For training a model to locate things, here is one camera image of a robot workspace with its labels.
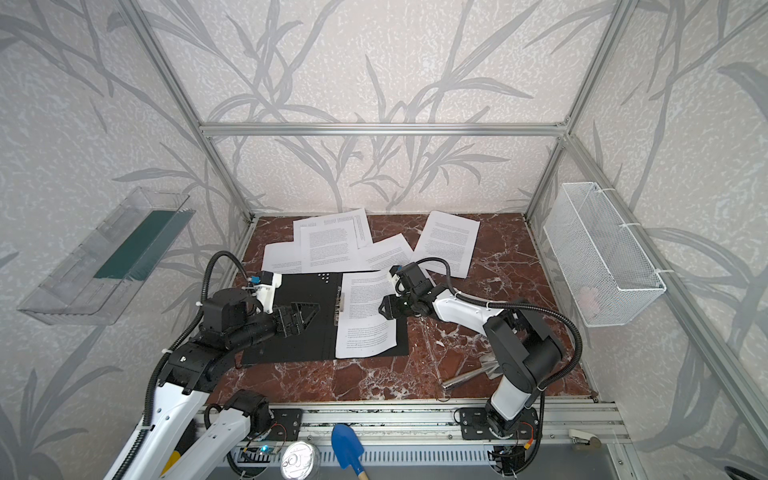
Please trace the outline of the teal folder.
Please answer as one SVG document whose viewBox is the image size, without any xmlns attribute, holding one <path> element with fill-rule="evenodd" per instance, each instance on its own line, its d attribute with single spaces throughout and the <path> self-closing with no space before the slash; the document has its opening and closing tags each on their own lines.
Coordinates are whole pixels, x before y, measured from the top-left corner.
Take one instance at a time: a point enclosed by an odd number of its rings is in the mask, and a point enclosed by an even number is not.
<svg viewBox="0 0 768 480">
<path fill-rule="evenodd" d="M 405 319 L 379 313 L 394 286 L 384 271 L 286 274 L 274 303 L 312 304 L 319 308 L 304 330 L 275 337 L 246 349 L 241 363 L 295 363 L 409 355 Z"/>
</svg>

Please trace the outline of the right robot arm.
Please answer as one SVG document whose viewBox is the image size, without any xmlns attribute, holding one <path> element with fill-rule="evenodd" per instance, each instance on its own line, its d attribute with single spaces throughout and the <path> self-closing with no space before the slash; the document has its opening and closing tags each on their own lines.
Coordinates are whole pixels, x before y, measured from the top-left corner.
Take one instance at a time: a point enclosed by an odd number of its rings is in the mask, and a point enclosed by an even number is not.
<svg viewBox="0 0 768 480">
<path fill-rule="evenodd" d="M 450 271 L 438 257 L 390 267 L 394 292 L 382 299 L 379 313 L 388 320 L 431 317 L 484 335 L 503 376 L 486 403 L 486 415 L 493 435 L 508 438 L 534 402 L 544 400 L 547 388 L 578 365 L 581 333 L 561 313 L 525 300 L 473 297 L 456 289 L 450 278 L 436 284 L 422 270 L 423 263 L 440 263 Z"/>
</svg>

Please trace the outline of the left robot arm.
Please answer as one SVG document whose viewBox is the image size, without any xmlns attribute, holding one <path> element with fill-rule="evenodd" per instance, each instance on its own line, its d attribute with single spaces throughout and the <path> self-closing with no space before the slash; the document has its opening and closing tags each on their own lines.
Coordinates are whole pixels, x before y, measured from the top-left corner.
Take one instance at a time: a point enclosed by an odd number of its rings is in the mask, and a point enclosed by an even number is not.
<svg viewBox="0 0 768 480">
<path fill-rule="evenodd" d="M 241 391 L 179 460 L 168 462 L 240 352 L 275 337 L 301 334 L 321 310 L 314 302 L 275 306 L 274 292 L 270 285 L 228 288 L 202 300 L 199 332 L 164 352 L 150 378 L 141 420 L 107 478 L 205 479 L 239 442 L 270 430 L 267 399 Z"/>
</svg>

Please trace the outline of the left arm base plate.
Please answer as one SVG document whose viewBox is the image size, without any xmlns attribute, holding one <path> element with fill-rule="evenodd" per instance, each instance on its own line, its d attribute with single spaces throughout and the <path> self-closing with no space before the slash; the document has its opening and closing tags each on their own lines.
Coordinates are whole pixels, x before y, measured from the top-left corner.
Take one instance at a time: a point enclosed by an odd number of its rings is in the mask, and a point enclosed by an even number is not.
<svg viewBox="0 0 768 480">
<path fill-rule="evenodd" d="M 290 443 L 297 441 L 304 411 L 300 408 L 279 408 L 272 411 L 273 425 L 259 438 L 260 442 Z"/>
</svg>

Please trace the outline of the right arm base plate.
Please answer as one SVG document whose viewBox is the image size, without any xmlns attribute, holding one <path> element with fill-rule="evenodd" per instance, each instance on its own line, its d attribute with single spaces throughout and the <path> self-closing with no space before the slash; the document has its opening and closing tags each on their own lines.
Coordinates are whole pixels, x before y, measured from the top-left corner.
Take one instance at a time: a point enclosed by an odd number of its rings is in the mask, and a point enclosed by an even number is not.
<svg viewBox="0 0 768 480">
<path fill-rule="evenodd" d="M 455 411 L 456 422 L 461 429 L 463 440 L 511 440 L 512 442 L 528 442 L 536 437 L 539 426 L 539 415 L 535 408 L 523 409 L 520 417 L 503 433 L 495 433 L 488 420 L 484 407 L 466 407 Z"/>
</svg>

